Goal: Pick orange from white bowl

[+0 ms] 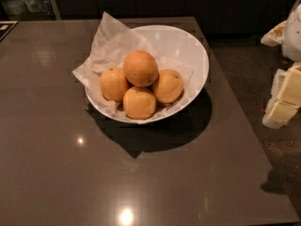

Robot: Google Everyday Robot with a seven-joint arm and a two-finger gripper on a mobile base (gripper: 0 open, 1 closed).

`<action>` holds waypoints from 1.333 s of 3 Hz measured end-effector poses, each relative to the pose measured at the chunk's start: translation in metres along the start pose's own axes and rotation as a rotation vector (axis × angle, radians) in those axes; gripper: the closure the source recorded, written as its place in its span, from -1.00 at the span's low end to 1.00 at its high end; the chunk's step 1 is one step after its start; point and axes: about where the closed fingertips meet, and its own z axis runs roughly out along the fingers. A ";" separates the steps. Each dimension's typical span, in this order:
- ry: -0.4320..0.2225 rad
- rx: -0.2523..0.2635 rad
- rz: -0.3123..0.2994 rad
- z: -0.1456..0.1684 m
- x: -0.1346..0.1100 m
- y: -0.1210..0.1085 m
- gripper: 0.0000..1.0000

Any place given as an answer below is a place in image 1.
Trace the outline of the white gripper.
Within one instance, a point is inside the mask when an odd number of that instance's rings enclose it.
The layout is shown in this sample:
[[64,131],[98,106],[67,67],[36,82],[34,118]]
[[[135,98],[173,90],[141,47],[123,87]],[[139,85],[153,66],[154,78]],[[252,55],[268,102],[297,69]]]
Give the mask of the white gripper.
[[[267,46],[281,43],[282,54],[292,61],[301,61],[301,4],[283,21],[261,38]],[[278,69],[271,87],[271,98],[265,108],[262,124],[278,129],[286,125],[301,108],[301,64],[294,63],[287,71]]]

